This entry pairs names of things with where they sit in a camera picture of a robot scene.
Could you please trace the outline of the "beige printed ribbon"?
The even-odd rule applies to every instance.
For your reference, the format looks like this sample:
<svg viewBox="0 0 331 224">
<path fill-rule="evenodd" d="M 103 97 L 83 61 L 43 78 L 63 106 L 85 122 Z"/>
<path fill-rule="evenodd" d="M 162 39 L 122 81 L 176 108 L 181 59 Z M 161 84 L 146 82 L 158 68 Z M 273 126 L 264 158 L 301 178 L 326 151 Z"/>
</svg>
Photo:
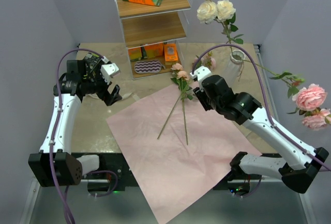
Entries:
<svg viewBox="0 0 331 224">
<path fill-rule="evenodd" d="M 99 97 L 96 94 L 88 94 L 87 96 L 89 96 L 93 99 L 98 99 L 99 100 Z M 122 95 L 122 100 L 126 100 L 130 97 L 132 99 L 134 99 L 135 101 L 140 100 L 140 97 L 137 94 L 134 94 L 134 93 L 126 93 L 126 94 Z"/>
</svg>

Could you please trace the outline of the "pink wrapping paper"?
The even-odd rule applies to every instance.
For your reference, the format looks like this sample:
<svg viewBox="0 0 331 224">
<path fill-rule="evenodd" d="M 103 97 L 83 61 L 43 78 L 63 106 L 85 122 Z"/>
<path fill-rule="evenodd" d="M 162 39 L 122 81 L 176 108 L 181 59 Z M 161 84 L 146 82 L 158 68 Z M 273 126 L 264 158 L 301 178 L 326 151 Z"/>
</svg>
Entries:
<svg viewBox="0 0 331 224">
<path fill-rule="evenodd" d="M 107 123 L 158 223 L 195 203 L 230 171 L 239 152 L 259 151 L 215 111 L 187 100 L 186 144 L 182 104 L 175 85 L 144 97 Z"/>
</svg>

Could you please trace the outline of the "white rose stem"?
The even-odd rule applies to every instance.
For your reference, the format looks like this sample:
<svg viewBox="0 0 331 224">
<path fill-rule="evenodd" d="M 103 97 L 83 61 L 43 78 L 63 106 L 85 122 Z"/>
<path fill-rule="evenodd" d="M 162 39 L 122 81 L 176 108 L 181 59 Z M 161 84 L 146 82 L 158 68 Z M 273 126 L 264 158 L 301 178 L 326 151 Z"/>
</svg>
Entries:
<svg viewBox="0 0 331 224">
<path fill-rule="evenodd" d="M 204 24 L 216 22 L 222 26 L 222 34 L 226 36 L 226 44 L 243 44 L 243 34 L 231 36 L 238 31 L 234 24 L 236 21 L 236 9 L 229 0 L 204 0 L 197 9 L 197 19 Z"/>
</svg>

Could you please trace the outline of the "large pink rose stem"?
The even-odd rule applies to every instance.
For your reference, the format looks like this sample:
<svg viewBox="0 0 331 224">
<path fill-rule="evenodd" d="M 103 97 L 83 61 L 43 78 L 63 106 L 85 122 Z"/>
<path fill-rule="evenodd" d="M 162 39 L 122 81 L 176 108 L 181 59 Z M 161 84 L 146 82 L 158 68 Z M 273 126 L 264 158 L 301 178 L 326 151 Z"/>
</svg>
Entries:
<svg viewBox="0 0 331 224">
<path fill-rule="evenodd" d="M 330 126 L 330 109 L 322 107 L 328 95 L 323 87 L 312 83 L 308 87 L 299 88 L 305 82 L 304 78 L 288 71 L 275 73 L 259 64 L 256 66 L 270 73 L 271 80 L 286 84 L 287 97 L 295 104 L 295 110 L 291 114 L 301 116 L 305 127 L 318 131 Z"/>
</svg>

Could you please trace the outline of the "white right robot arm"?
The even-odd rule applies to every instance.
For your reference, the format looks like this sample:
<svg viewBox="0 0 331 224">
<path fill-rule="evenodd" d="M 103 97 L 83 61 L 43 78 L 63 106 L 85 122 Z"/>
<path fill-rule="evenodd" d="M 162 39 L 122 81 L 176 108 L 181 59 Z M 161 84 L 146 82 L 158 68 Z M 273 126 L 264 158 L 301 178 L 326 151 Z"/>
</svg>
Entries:
<svg viewBox="0 0 331 224">
<path fill-rule="evenodd" d="M 267 110 L 246 92 L 234 93 L 225 79 L 210 72 L 190 74 L 199 86 L 193 92 L 203 108 L 215 110 L 225 119 L 234 121 L 257 134 L 277 151 L 276 157 L 239 152 L 230 162 L 234 178 L 245 175 L 268 176 L 281 180 L 297 193 L 306 193 L 329 152 L 314 148 L 268 117 Z"/>
</svg>

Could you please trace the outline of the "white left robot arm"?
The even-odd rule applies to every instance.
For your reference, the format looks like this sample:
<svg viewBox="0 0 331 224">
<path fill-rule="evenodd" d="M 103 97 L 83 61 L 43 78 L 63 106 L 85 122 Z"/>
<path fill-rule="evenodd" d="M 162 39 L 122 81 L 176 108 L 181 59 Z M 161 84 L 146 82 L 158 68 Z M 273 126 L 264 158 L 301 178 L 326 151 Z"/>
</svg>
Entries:
<svg viewBox="0 0 331 224">
<path fill-rule="evenodd" d="M 107 106 L 122 99 L 120 87 L 108 91 L 111 79 L 120 73 L 106 57 L 88 54 L 83 60 L 68 60 L 67 71 L 53 88 L 54 109 L 46 138 L 39 152 L 30 154 L 28 164 L 42 187 L 78 185 L 90 173 L 103 178 L 107 166 L 98 155 L 71 154 L 71 138 L 76 115 L 86 95 L 95 94 Z"/>
</svg>

